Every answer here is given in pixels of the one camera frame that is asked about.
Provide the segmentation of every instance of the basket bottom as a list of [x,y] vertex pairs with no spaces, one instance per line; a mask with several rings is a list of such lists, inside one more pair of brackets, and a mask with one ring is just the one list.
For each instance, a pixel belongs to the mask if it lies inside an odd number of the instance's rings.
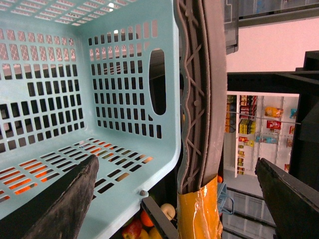
[[143,145],[104,134],[75,132],[38,150],[18,149],[0,165],[0,215],[12,211],[43,191],[88,155],[98,156],[100,169],[93,201],[79,238],[110,237],[140,208],[140,190],[149,190],[176,164],[178,153],[163,153],[158,144]]

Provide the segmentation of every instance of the brown plastic divider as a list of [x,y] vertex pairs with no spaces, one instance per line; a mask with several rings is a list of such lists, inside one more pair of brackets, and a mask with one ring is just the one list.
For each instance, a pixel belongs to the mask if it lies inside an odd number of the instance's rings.
[[221,1],[177,0],[184,78],[183,160],[178,192],[196,192],[218,172],[226,115],[226,46]]

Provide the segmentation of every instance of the orange tape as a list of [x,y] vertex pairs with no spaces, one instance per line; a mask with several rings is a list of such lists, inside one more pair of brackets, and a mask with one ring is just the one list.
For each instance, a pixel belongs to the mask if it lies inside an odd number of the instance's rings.
[[217,177],[195,193],[178,195],[180,239],[220,239],[223,226],[217,210]]

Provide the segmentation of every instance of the store shelf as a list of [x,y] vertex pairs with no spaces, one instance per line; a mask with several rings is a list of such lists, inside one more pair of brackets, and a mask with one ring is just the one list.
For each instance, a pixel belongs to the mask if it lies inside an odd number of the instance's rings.
[[[237,167],[244,168],[244,174],[255,175],[255,165],[259,157],[263,157],[272,163],[276,164],[283,170],[288,171],[290,156],[291,156],[291,144],[287,144],[287,140],[292,142],[294,137],[295,119],[291,119],[291,109],[296,109],[298,106],[298,94],[276,94],[276,93],[252,93],[252,92],[228,92],[229,95],[237,95],[237,109],[236,109],[236,132],[225,134],[224,139],[224,169],[234,172],[234,176],[238,176]],[[255,118],[256,132],[252,134],[240,134],[239,122],[240,122],[240,95],[257,96],[257,110]],[[281,118],[267,117],[265,116],[266,107],[275,107],[283,109]],[[276,132],[267,128],[271,123],[270,120],[275,121],[277,124],[281,124],[281,128]],[[268,142],[256,142],[256,137],[260,136],[263,139],[269,138],[275,143]],[[254,145],[248,146],[239,142],[239,137],[245,137],[248,140],[253,140]],[[238,158],[241,157],[239,150],[244,151],[243,165],[238,164]]]

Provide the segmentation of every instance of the blue basket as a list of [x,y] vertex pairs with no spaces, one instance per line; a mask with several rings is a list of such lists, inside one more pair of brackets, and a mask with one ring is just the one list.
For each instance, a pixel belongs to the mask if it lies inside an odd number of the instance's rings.
[[[94,199],[79,238],[109,238],[139,210],[140,191],[178,160],[173,3],[8,0],[0,10],[0,218],[96,154]],[[162,115],[149,80],[158,49],[165,56]]]
[[[231,201],[231,210],[224,208],[227,198]],[[234,214],[234,199],[227,194],[226,183],[218,183],[217,185],[217,209],[219,213]]]

